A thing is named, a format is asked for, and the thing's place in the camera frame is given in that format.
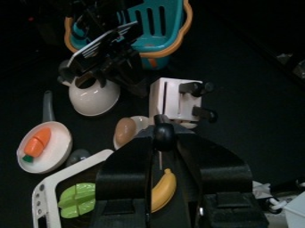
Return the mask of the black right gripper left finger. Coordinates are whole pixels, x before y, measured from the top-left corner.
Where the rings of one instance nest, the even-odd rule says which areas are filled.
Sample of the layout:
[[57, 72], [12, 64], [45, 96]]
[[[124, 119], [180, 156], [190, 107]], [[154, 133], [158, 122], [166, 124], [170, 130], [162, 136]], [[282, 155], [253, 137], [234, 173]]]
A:
[[96, 174], [89, 228], [150, 228], [152, 128], [105, 159]]

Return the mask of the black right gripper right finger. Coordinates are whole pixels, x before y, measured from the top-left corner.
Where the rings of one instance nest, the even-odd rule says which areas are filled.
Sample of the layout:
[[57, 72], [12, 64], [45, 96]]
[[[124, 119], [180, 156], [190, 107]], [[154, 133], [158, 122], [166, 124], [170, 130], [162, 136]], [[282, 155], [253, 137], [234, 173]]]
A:
[[195, 202], [202, 212], [194, 218], [194, 227], [267, 228], [246, 162], [192, 133], [176, 134], [176, 152], [198, 188]]

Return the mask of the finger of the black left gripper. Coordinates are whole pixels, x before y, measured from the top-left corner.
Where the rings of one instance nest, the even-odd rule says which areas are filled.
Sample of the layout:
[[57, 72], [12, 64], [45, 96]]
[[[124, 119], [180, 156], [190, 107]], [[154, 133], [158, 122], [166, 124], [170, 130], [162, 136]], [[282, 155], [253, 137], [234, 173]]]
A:
[[131, 46], [123, 48], [111, 58], [107, 77], [135, 96], [147, 96], [147, 77], [141, 59]]
[[100, 87], [104, 88], [107, 82], [101, 72], [100, 61], [77, 58], [75, 61], [73, 69], [76, 77], [93, 77], [99, 82]]

